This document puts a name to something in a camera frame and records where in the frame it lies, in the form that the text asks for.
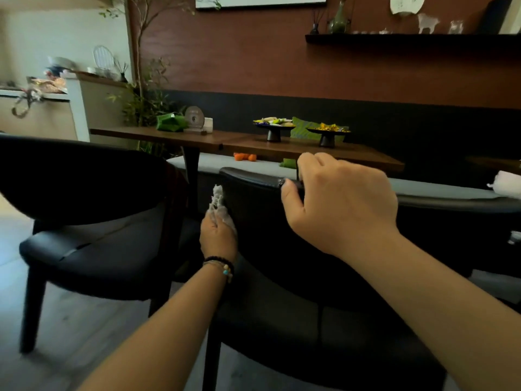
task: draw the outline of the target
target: green patterned cushion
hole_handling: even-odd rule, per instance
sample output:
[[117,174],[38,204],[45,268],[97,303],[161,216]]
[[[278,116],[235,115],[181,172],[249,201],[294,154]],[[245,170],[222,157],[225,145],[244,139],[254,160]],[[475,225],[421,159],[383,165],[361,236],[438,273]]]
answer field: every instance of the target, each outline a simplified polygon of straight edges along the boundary
[[[308,140],[320,140],[322,137],[321,134],[312,133],[307,130],[307,128],[317,129],[320,127],[320,124],[316,122],[308,122],[297,117],[293,117],[293,124],[295,128],[291,130],[291,138],[306,138]],[[341,143],[344,140],[342,135],[338,135],[335,137],[335,142]],[[295,159],[284,159],[280,164],[280,167],[287,167],[289,169],[296,169],[296,160]]]

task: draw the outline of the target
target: table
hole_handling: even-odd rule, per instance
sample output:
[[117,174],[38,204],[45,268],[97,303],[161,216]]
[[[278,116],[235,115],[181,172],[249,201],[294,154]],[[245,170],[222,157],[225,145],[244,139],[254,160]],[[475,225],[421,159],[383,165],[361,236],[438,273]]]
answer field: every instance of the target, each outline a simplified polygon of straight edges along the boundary
[[188,209],[197,212],[198,165],[201,151],[215,153],[220,150],[256,155],[277,156],[298,159],[303,152],[326,152],[337,159],[378,168],[384,171],[402,171],[404,164],[368,146],[337,143],[335,148],[325,148],[315,140],[282,137],[280,143],[266,141],[263,134],[248,134],[214,130],[212,134],[201,135],[193,132],[163,132],[153,127],[113,127],[90,129],[91,134],[109,137],[130,138],[163,144],[179,145],[183,150],[186,177],[189,183]]
[[495,159],[469,156],[466,158],[469,162],[474,164],[485,166],[494,170],[508,171],[512,174],[521,176],[521,161],[515,159]]

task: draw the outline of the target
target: green vase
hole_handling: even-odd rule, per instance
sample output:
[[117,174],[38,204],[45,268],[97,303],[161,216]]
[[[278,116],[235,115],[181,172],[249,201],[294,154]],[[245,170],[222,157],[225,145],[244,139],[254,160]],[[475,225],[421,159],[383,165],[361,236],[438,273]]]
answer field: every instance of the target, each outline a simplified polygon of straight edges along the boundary
[[328,25],[329,34],[345,33],[347,31],[349,19],[344,16],[344,5],[346,1],[347,0],[340,0],[338,11]]

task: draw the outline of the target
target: bracelet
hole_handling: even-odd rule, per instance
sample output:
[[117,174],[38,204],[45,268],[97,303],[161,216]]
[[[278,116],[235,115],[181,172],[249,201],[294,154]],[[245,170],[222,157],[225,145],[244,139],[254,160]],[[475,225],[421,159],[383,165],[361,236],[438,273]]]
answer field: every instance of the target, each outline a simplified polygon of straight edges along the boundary
[[203,261],[203,266],[207,263],[218,263],[219,265],[221,265],[223,267],[223,274],[228,278],[228,282],[231,282],[233,274],[235,273],[233,263],[231,263],[227,259],[221,258],[220,256],[209,256]]

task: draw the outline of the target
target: forearm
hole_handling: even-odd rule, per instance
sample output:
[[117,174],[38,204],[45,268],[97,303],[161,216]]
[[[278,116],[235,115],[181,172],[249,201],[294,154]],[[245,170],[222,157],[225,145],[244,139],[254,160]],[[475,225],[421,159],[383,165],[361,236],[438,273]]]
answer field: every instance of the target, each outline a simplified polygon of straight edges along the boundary
[[346,258],[463,390],[521,389],[521,316],[398,234]]
[[79,391],[182,391],[225,282],[222,269],[205,265]]

